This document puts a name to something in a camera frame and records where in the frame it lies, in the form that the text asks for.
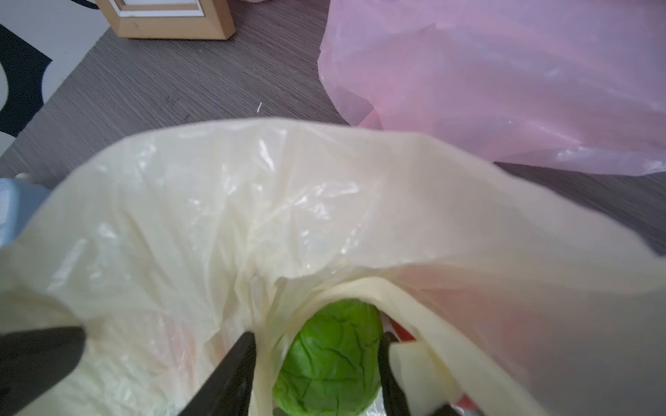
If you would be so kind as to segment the small pink plastic bag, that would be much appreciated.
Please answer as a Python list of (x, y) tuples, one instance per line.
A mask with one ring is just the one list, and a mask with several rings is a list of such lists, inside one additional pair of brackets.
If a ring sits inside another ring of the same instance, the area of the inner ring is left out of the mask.
[(494, 162), (665, 169), (662, 1), (333, 1), (317, 65), (355, 127)]

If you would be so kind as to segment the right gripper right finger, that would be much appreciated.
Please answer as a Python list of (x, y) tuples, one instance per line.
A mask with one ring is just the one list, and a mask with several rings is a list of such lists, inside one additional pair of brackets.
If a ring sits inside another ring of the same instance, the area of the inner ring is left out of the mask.
[(456, 415), (458, 385), (424, 341), (401, 343), (383, 334), (378, 351), (383, 404), (388, 415)]

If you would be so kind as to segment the green fruit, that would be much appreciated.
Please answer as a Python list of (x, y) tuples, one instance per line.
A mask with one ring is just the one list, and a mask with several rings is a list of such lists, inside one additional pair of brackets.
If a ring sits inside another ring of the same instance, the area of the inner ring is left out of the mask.
[(273, 388), (288, 415), (360, 415), (381, 386), (381, 313), (356, 299), (315, 313), (297, 334)]

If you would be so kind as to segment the yellow plastic bag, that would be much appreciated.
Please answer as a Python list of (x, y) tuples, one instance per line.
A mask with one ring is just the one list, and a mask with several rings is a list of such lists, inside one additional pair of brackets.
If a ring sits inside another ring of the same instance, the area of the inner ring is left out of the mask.
[(246, 331), (250, 412), (298, 328), (374, 303), (488, 415), (662, 415), (665, 261), (426, 135), (285, 119), (128, 137), (1, 250), (5, 333), (83, 326), (26, 415), (175, 415)]

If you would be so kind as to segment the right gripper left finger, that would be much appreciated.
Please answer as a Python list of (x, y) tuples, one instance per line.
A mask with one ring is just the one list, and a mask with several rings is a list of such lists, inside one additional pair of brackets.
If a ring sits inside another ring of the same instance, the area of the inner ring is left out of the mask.
[(256, 360), (255, 335), (246, 332), (179, 416), (248, 416)]

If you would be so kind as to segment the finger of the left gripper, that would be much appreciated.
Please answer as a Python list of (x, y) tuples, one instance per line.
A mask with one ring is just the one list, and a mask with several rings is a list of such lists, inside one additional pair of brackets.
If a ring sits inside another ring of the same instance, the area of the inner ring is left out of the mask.
[(83, 357), (82, 327), (1, 335), (1, 414), (16, 415), (70, 375)]

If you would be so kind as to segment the wooden picture frame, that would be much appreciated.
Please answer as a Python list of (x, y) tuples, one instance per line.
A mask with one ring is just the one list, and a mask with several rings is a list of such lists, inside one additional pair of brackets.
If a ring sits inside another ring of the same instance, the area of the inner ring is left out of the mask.
[(226, 1), (96, 0), (95, 4), (122, 38), (225, 41), (236, 33)]

